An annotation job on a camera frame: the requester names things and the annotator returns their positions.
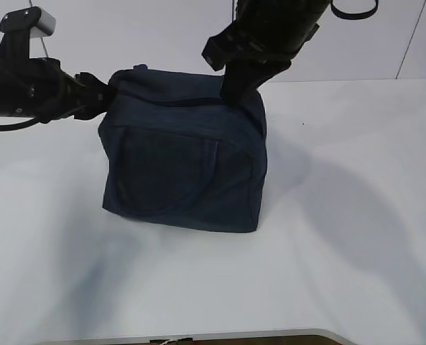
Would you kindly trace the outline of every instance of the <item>robotic arm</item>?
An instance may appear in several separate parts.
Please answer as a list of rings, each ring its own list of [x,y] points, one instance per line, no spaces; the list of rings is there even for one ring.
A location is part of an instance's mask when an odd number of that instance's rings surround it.
[[[365,19],[379,5],[361,14],[346,14],[332,0],[238,0],[236,20],[211,37],[203,57],[214,70],[226,69],[221,97],[230,106],[287,70],[302,46],[317,32],[317,21],[331,5],[343,19]],[[89,120],[106,112],[116,91],[90,73],[69,76],[60,61],[29,58],[29,40],[50,36],[55,19],[39,7],[8,13],[1,21],[0,116],[31,118],[0,126],[0,132],[73,116]]]

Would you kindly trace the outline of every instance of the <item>navy blue bag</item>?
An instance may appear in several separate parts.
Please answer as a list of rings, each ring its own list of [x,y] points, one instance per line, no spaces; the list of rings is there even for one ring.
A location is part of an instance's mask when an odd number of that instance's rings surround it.
[[[109,158],[103,207],[120,216],[206,231],[255,231],[267,173],[265,110],[256,91],[232,109],[222,77],[115,73],[99,135]]]

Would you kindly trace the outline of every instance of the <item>white tabletop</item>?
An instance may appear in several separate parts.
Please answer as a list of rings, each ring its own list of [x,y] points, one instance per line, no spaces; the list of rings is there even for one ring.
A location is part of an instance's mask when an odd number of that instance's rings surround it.
[[[0,134],[0,344],[426,344],[426,80],[262,93],[269,174],[253,234],[105,212],[101,117]]]

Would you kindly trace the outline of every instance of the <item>bag pocket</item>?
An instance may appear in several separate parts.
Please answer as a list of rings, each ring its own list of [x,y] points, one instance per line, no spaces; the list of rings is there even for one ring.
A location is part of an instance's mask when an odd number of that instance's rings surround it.
[[[193,204],[213,179],[214,139],[135,126],[114,130],[106,195],[123,216],[169,216]]]

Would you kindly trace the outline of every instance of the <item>wooden floor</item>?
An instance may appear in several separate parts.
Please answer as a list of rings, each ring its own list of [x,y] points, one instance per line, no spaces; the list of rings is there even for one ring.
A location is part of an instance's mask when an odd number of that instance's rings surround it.
[[[271,338],[179,341],[170,345],[340,345],[322,336],[278,336]]]

